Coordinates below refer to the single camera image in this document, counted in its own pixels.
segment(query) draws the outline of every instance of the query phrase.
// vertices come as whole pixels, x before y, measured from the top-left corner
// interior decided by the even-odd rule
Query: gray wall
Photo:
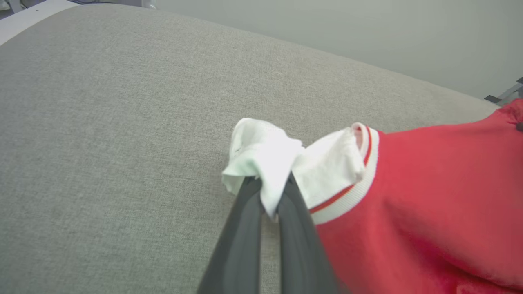
[[[474,97],[523,76],[522,0],[156,0]]]

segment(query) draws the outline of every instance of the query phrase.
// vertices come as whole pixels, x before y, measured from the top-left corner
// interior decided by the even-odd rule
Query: crumpled white fabric
[[[261,202],[274,219],[291,171],[308,208],[360,181],[365,164],[353,129],[331,133],[305,149],[272,123],[251,118],[238,122],[222,177],[229,192],[237,195],[246,176],[260,177]]]

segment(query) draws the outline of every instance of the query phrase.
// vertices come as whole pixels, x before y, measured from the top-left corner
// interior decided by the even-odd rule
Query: gray couch
[[[243,117],[310,144],[355,121],[394,132],[495,109],[189,17],[65,10],[0,46],[0,293],[194,293],[234,201],[220,173]],[[263,234],[275,293],[278,228]]]

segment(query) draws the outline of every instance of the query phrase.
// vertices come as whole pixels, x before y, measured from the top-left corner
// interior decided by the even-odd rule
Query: red fabric
[[[380,133],[365,198],[317,226],[350,291],[523,292],[518,122],[522,99],[475,123]]]

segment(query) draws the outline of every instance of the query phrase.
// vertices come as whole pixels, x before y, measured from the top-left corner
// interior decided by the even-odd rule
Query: white trim
[[[311,214],[312,220],[315,224],[326,223],[342,216],[347,211],[356,206],[365,197],[370,187],[372,186],[378,165],[378,145],[380,138],[376,130],[371,128],[369,128],[369,130],[372,142],[370,147],[369,161],[365,169],[365,176],[363,177],[363,180],[357,183],[347,194],[341,196],[331,205]]]

